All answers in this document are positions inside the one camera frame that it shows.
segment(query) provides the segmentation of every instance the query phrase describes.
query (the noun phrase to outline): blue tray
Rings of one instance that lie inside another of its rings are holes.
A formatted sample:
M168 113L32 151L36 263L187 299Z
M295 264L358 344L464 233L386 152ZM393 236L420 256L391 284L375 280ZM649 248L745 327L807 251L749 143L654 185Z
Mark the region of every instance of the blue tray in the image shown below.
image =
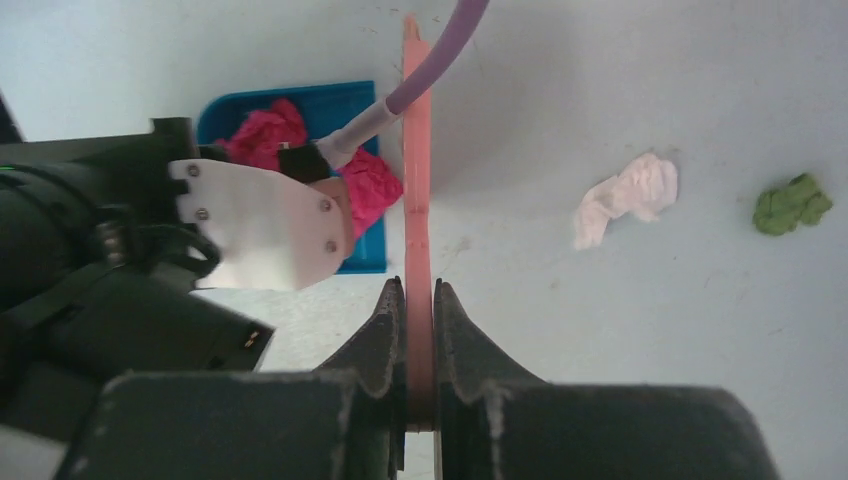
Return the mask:
M374 82L341 83L316 87L282 88L258 92L231 93L212 102L197 122L197 142L201 145L232 137L247 115L266 110L274 100L285 97L297 107L306 122L310 138L321 138L343 127L374 103ZM365 150L378 155L377 138ZM353 254L338 273L385 273L386 226L381 218L356 242Z

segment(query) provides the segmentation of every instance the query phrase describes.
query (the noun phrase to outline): table surface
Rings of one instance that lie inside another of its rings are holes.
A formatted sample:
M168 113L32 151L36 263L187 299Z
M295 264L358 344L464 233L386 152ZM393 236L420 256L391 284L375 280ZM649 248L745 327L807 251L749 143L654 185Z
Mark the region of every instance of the table surface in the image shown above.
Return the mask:
M142 132L235 91L374 79L385 94L403 15L435 40L453 3L0 0L0 89L29 140ZM434 276L543 378L720 385L785 478L844 478L846 25L843 0L493 0L434 90ZM381 145L399 171L398 130ZM679 167L678 203L573 251L585 191L648 150ZM757 194L805 171L836 203L823 224L754 231ZM399 208L387 222L402 274ZM204 295L279 328L266 369L308 369L384 279ZM430 440L409 442L401 478L431 476Z

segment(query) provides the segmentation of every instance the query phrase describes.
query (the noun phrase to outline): crumpled tissue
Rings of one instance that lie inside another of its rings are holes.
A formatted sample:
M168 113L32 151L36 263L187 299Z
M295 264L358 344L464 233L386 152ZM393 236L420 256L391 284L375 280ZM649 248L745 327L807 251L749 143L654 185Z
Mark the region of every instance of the crumpled tissue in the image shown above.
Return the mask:
M643 222L655 222L659 220L657 214L675 201L677 168L656 154L646 153L630 162L619 175L586 193L574 219L574 248L600 245L607 223L627 212Z

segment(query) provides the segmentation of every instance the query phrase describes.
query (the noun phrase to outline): purple hose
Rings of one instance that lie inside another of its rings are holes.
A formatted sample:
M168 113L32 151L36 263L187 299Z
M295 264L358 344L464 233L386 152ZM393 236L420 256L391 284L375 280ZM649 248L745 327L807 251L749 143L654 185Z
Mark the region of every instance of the purple hose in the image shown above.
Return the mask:
M386 97L390 112L403 113L445 73L468 43L488 5L489 0L459 0L444 33L424 62Z

